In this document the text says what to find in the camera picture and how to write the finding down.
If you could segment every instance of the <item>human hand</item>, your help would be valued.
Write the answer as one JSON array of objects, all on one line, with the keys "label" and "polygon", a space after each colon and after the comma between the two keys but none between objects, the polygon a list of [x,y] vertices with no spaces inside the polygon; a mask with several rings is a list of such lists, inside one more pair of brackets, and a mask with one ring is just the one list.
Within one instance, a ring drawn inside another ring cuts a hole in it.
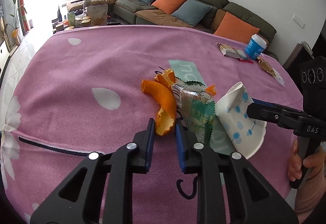
[{"label": "human hand", "polygon": [[323,164],[325,161],[325,151],[322,146],[319,146],[319,152],[316,152],[309,157],[306,157],[303,162],[298,154],[298,140],[296,139],[293,142],[291,147],[291,156],[288,159],[289,168],[287,170],[287,176],[291,181],[295,181],[296,179],[300,179],[302,176],[301,166],[302,163],[306,168],[312,168],[310,174],[308,175],[308,180],[314,178],[320,170],[323,168]]}]

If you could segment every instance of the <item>blue coffee cup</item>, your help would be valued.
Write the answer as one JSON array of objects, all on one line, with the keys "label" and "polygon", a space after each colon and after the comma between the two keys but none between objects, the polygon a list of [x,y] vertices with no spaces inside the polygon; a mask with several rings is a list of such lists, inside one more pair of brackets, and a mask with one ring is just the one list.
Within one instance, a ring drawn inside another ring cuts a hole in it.
[{"label": "blue coffee cup", "polygon": [[251,37],[250,42],[244,51],[251,59],[255,60],[266,48],[266,46],[267,44],[264,39],[255,34]]}]

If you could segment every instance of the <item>pink sleeve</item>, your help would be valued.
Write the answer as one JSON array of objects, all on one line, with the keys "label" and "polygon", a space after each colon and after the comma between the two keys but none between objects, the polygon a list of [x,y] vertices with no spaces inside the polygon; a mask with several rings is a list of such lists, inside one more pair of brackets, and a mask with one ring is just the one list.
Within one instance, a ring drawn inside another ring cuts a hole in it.
[{"label": "pink sleeve", "polygon": [[326,180],[324,178],[324,167],[313,179],[307,181],[298,190],[295,198],[294,211],[301,224],[313,211],[326,191]]}]

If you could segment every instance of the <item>camera lens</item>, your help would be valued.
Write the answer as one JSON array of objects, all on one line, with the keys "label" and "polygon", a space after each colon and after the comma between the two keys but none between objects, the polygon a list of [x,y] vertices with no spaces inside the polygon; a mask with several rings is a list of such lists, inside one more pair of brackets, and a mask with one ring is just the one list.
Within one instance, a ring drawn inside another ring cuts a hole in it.
[{"label": "camera lens", "polygon": [[319,81],[322,81],[324,79],[324,72],[321,68],[318,68],[317,70],[317,79]]},{"label": "camera lens", "polygon": [[302,81],[304,83],[307,81],[307,74],[305,72],[302,73]]},{"label": "camera lens", "polygon": [[314,83],[315,82],[315,72],[313,69],[309,69],[308,71],[308,79],[310,83]]}]

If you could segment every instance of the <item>orange pillow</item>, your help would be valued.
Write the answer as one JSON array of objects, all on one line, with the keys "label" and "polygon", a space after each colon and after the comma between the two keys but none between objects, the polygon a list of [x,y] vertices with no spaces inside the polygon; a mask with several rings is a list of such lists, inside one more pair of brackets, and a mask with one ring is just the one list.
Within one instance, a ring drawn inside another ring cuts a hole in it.
[{"label": "orange pillow", "polygon": [[248,44],[251,36],[257,34],[259,28],[238,19],[230,13],[226,13],[215,35]]},{"label": "orange pillow", "polygon": [[174,13],[187,0],[156,0],[152,6],[164,11],[167,14]]}]

